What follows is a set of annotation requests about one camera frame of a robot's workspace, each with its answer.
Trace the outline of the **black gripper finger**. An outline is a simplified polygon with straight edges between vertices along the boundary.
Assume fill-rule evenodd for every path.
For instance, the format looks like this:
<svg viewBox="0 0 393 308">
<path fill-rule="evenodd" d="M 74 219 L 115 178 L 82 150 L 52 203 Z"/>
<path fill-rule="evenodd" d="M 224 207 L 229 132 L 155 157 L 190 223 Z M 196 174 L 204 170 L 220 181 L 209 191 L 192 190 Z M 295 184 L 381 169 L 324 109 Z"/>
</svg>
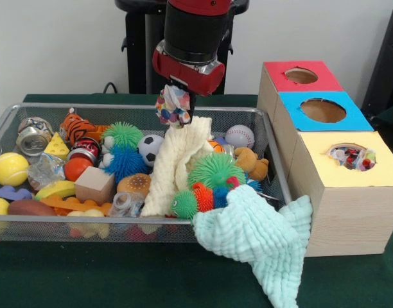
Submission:
<svg viewBox="0 0 393 308">
<path fill-rule="evenodd" d="M 183 87 L 184 90 L 184 109 L 186 110 L 186 113 L 188 114 L 188 118 L 184 121 L 183 125 L 191 124 L 193 120 L 193 114 L 195 110 L 195 103 L 196 103 L 196 94 L 189 90 L 187 87 Z"/>
</svg>

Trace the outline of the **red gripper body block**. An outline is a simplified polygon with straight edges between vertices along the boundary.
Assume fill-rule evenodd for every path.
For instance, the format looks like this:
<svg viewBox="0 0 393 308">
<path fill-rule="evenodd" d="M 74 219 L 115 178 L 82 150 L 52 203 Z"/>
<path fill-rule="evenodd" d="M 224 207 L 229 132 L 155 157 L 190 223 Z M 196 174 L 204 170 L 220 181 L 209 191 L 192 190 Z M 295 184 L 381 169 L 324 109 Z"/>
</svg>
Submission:
<svg viewBox="0 0 393 308">
<path fill-rule="evenodd" d="M 223 63 L 215 58 L 206 65 L 184 64 L 167 54 L 164 45 L 165 41 L 160 41 L 152 56 L 153 68 L 158 74 L 200 96 L 208 96 L 219 87 L 225 75 Z"/>
</svg>

